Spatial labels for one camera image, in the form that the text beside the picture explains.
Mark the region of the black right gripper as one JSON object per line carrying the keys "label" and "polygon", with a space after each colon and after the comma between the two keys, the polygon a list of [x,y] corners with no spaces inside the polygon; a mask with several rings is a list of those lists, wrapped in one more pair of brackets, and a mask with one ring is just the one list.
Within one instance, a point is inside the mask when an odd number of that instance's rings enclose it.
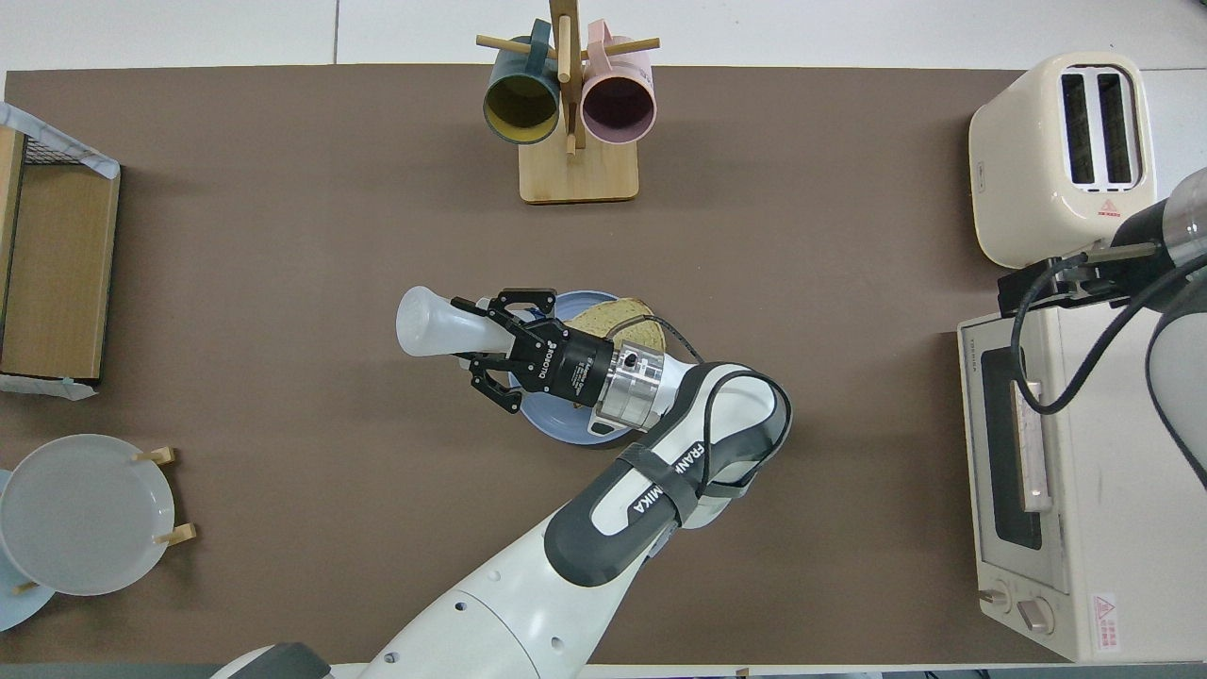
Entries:
{"label": "black right gripper", "polygon": [[[1062,257],[1056,265],[1030,265],[999,279],[1001,318],[1014,318],[1032,291],[1027,310],[1042,308],[1078,308],[1095,304],[1119,306],[1130,294],[1121,287],[1149,287],[1165,274],[1186,263],[1184,199],[1170,197],[1143,209],[1126,219],[1116,230],[1113,248],[1091,248]],[[1116,248],[1131,245],[1154,245],[1145,257],[1121,259],[1107,267],[1103,263],[1116,254]]]}

